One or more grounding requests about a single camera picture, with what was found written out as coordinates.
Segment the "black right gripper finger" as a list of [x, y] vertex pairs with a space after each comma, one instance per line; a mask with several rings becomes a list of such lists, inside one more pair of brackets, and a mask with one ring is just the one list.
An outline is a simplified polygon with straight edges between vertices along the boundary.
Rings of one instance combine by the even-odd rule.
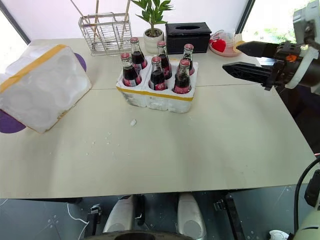
[[270, 79], [272, 70], [269, 68], [252, 63], [235, 62], [224, 64], [222, 69], [234, 78], [260, 84], [266, 91], [270, 91], [273, 86], [273, 81]]
[[250, 41], [238, 45], [236, 49], [250, 57], [273, 59], [278, 46], [276, 43]]

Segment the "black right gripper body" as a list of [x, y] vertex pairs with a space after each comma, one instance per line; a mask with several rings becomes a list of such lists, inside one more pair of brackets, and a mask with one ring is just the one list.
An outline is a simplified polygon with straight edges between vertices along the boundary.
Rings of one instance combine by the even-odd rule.
[[259, 42], [259, 44], [262, 48], [261, 57], [275, 60], [270, 73], [261, 81], [261, 85], [288, 84], [303, 59], [300, 56], [301, 48], [289, 41], [279, 44], [267, 42]]

